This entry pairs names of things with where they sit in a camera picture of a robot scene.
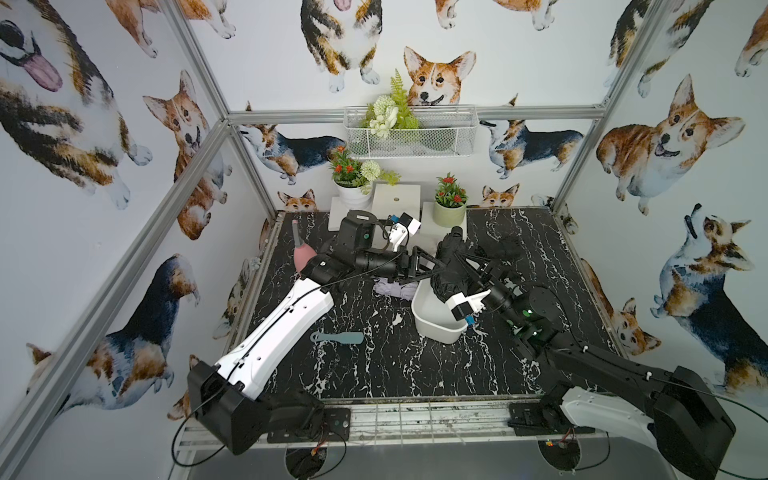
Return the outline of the white plastic storage box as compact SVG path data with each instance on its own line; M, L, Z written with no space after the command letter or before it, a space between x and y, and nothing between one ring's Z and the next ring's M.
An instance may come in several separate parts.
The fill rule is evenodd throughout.
M467 331L467 322L454 318L450 309L433 293L429 279L419 282L411 310L418 333L430 340L451 345Z

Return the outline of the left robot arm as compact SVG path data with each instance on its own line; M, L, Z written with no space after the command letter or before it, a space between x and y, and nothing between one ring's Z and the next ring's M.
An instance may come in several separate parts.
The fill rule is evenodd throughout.
M215 364L199 362L190 370L190 418L234 455L275 432L326 439L331 428L322 401L304 390L270 396L266 384L294 345L333 308L334 287L367 277L409 284L443 270L441 261L407 246L420 227L407 213L380 220L370 212L349 211L334 239L303 256L298 280L262 323Z

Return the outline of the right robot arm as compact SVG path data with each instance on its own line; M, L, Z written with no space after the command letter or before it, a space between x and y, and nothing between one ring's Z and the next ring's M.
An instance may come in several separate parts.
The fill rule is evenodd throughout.
M435 295L458 320L483 312L499 315L514 329L512 345L524 358L583 378L600 388L590 394L561 382L555 408L574 426L630 438L661 454L691 479L714 479L736 435L736 425L715 393L694 371L646 366L583 343L555 322L560 301L546 287L515 293L497 258L476 255L454 227L438 243Z

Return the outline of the purple umbrella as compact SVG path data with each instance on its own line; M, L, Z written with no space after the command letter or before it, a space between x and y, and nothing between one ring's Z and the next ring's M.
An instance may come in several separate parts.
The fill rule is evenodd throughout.
M385 278L378 278L374 282L373 291L380 296L412 301L416 295L418 282L401 283Z

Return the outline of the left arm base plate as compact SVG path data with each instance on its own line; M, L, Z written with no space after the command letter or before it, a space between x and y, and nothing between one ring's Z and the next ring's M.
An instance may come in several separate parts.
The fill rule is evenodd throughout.
M266 431L267 442L319 443L321 440L348 440L351 414L349 408L289 407L274 412Z

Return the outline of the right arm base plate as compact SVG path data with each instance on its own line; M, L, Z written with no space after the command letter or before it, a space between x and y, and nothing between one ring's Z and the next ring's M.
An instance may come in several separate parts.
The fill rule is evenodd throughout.
M508 405L508 412L510 418L507 425L518 436L596 432L591 427L575 426L559 408L541 402L513 402Z

